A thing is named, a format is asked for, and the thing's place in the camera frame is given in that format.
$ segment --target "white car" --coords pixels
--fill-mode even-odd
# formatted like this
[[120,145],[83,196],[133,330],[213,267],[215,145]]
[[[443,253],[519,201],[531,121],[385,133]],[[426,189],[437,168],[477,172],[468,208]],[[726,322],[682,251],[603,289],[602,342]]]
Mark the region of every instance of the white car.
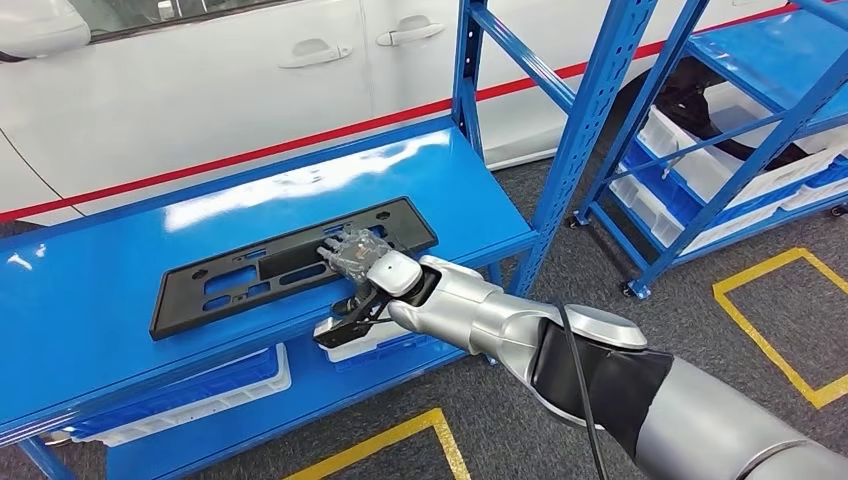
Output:
[[[40,2],[55,12],[67,1],[11,5]],[[71,8],[66,13],[84,20],[90,42],[85,32],[61,52],[36,42],[22,57],[38,58],[13,61],[20,52],[4,51],[4,43],[16,44],[10,38],[16,30],[0,34],[0,59],[12,60],[0,63],[0,212],[121,193],[22,220],[67,221],[448,108],[457,0],[70,3],[79,16]],[[625,83],[653,63],[683,3],[658,0]],[[784,3],[713,0],[698,28]],[[607,6],[489,1],[575,88]],[[46,25],[29,29],[19,22],[17,31],[41,34]],[[488,38],[480,89],[491,168],[552,153],[564,115]],[[221,164],[230,166],[212,168]],[[189,175],[197,171],[203,173]],[[11,216],[0,213],[0,220]]]

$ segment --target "perforated metal post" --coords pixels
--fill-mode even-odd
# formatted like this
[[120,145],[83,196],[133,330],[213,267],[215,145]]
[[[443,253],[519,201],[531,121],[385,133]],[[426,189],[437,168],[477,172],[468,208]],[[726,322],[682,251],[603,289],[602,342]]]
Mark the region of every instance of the perforated metal post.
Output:
[[655,5],[655,0],[610,3],[531,221],[539,240],[521,256],[512,294],[524,296],[533,285]]
[[483,31],[471,18],[471,6],[486,6],[487,0],[462,0],[459,4],[459,24],[456,36],[453,97],[451,117],[471,146],[483,158],[480,124],[477,121],[477,78],[480,73],[480,51]]
[[728,203],[742,191],[757,173],[776,156],[780,155],[807,122],[848,83],[848,51],[819,78],[812,88],[787,112],[786,117],[763,140],[763,143],[739,167],[739,170],[721,187],[712,200],[695,215],[695,218],[677,236],[656,261],[648,265],[642,275],[629,283],[630,289],[644,298],[650,293],[648,285],[672,266],[674,260],[693,240],[724,210]]
[[615,140],[604,158],[601,168],[598,169],[598,174],[592,180],[592,185],[589,187],[589,192],[586,197],[580,202],[577,208],[577,221],[585,225],[588,223],[589,205],[600,199],[601,194],[606,187],[605,180],[615,172],[615,167],[624,158],[627,149],[639,133],[642,122],[648,116],[648,111],[654,99],[665,82],[665,79],[674,71],[680,56],[683,53],[683,48],[686,45],[686,39],[695,29],[695,25],[707,8],[710,0],[690,0],[683,6],[683,11],[677,18],[668,39],[665,42],[665,47],[660,56],[657,58],[657,63],[651,67],[645,83],[639,90],[639,95],[633,103],[633,107],[624,119],[621,125],[621,130],[615,136]]

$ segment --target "blue shelving unit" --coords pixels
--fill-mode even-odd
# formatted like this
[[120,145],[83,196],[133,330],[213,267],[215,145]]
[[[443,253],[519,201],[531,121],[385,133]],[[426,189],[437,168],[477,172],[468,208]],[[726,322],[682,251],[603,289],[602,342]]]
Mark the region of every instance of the blue shelving unit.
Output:
[[[693,247],[694,251],[684,254],[706,229],[757,206],[791,197],[805,182],[815,180],[815,177],[800,179],[771,192],[769,198],[755,198],[727,208],[793,140],[848,123],[848,90],[842,88],[848,81],[848,2],[797,0],[793,1],[801,7],[797,11],[691,35],[707,3],[707,0],[687,3],[686,10],[692,13],[690,21],[684,23],[681,18],[675,26],[684,34],[674,42],[671,39],[666,42],[588,195],[572,219],[574,226],[585,225],[591,216],[612,234],[640,270],[637,278],[623,286],[625,294],[638,298],[647,297],[650,294],[648,286],[672,266],[848,200],[848,193],[842,193],[792,211],[777,209],[767,219],[705,246]],[[770,110],[772,115],[657,158],[637,141],[636,135],[660,87],[685,55],[692,55],[712,68]],[[709,201],[701,201],[691,191],[684,191],[686,186],[675,177],[676,172],[668,171],[670,161],[769,124],[776,124],[775,128]],[[668,181],[665,176],[652,178],[659,177],[664,169],[669,175]],[[652,261],[646,260],[601,205],[601,198],[609,192],[612,182],[628,175],[644,180],[643,185],[649,186],[654,198],[664,202],[683,225],[677,237],[664,244],[631,208],[616,195],[609,195],[658,251],[657,258]]]
[[[38,440],[153,389],[284,342],[283,392],[110,448],[121,480],[172,478],[374,395],[462,352],[441,342],[340,373],[314,325],[351,294],[313,288],[161,341],[148,324],[161,275],[175,266],[400,196],[438,236],[428,253],[471,267],[520,255],[509,291],[525,294],[561,221],[655,0],[611,2],[577,93],[486,8],[459,2],[450,115],[0,242],[0,446],[19,443],[50,478],[68,470]],[[482,161],[475,91],[483,34],[569,115],[530,222]],[[43,352],[66,352],[61,361]]]

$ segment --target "car side mirror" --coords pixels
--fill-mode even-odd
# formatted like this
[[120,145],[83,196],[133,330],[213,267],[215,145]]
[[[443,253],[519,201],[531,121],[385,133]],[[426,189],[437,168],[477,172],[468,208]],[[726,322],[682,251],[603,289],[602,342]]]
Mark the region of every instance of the car side mirror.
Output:
[[0,60],[52,55],[90,40],[88,24],[68,0],[0,1]]

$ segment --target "red stripe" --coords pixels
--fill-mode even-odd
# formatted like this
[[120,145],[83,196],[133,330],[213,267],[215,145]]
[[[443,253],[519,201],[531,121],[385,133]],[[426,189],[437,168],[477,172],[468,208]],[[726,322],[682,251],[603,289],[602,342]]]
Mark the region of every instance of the red stripe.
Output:
[[[797,10],[798,7],[792,4],[788,4],[783,7],[775,8],[772,10],[767,10],[765,12],[761,12],[755,15],[751,15],[744,18],[739,18],[736,20],[732,20],[727,23],[723,23],[721,25],[716,25],[714,27],[710,27],[706,30],[713,30],[716,28],[726,27],[729,25],[736,25],[738,23],[748,22],[751,20],[757,20],[760,18],[769,17],[772,15],[778,15],[781,13],[791,12],[793,10]],[[656,55],[660,52],[665,42],[656,42],[651,43],[649,45],[643,45],[636,49],[636,52],[633,54],[633,58],[643,58],[651,55]],[[578,63],[576,65],[571,65],[568,67],[560,68],[555,70],[556,74],[560,76],[560,78],[569,78],[576,75],[580,75],[586,71],[586,66],[588,62]],[[519,92],[521,90],[526,90],[528,88],[535,87],[536,83],[531,78],[522,78],[519,80],[514,80],[511,82],[503,83],[500,85],[495,85],[492,87],[481,89],[477,92],[477,100],[487,100],[494,97],[499,97],[501,95],[506,95],[509,93]],[[402,110],[400,112],[391,113],[389,115],[383,115],[382,117],[372,118],[370,120],[366,120],[364,122],[354,123],[352,125],[347,125],[340,128],[335,128],[332,130],[327,130],[324,132],[316,133],[314,135],[309,135],[306,137],[301,137],[295,140],[290,140],[288,142],[283,142],[277,145],[272,145],[270,147],[260,148],[259,150],[253,150],[250,152],[240,153],[238,155],[233,155],[231,157],[222,158],[219,160],[214,160],[212,162],[201,163],[199,165],[193,165],[191,167],[181,168],[179,170],[174,170],[171,172],[161,173],[159,175],[154,175],[152,177],[146,177],[139,180],[134,180],[132,182],[122,183],[119,185],[114,185],[107,188],[102,188],[100,190],[94,190],[88,193],[82,193],[79,195],[73,195],[70,197],[65,197],[59,200],[53,200],[50,202],[39,203],[37,205],[31,205],[29,207],[18,208],[15,210],[9,210],[6,212],[0,213],[0,222],[9,222],[12,220],[17,220],[19,218],[29,217],[32,215],[38,215],[40,213],[50,212],[52,210],[58,210],[60,208],[71,207],[73,205],[78,205],[81,203],[87,203],[94,200],[100,200],[102,198],[111,197],[114,195],[120,195],[122,193],[131,192],[133,190],[139,190],[146,187],[152,187],[154,185],[159,185],[162,183],[171,182],[174,180],[179,180],[181,178],[191,177],[193,175],[199,175],[201,173],[211,172],[213,170],[218,170],[220,168],[232,167],[234,165],[239,165],[241,163],[250,162],[259,158],[267,157],[269,155],[276,155],[283,152],[288,152],[291,150],[295,150],[302,147],[307,147],[309,145],[315,145],[317,143],[326,142],[329,140],[334,140],[341,137],[346,137],[348,135],[354,135],[357,133],[362,133],[368,130],[372,130],[375,128],[385,127],[387,125],[392,125],[399,122],[404,122],[407,120],[412,120],[415,118],[423,117],[425,115],[430,115],[432,113],[441,112],[447,110],[451,107],[451,99],[447,98],[444,100],[439,100],[437,102],[428,103],[426,105],[420,105],[414,108],[410,108],[408,110]]]

